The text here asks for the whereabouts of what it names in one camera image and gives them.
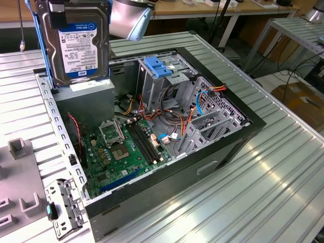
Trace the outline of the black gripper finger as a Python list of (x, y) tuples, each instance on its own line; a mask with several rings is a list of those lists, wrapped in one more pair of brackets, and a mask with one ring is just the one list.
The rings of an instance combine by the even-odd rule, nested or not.
[(66, 27), (65, 1), (48, 1), (49, 19), (52, 28)]

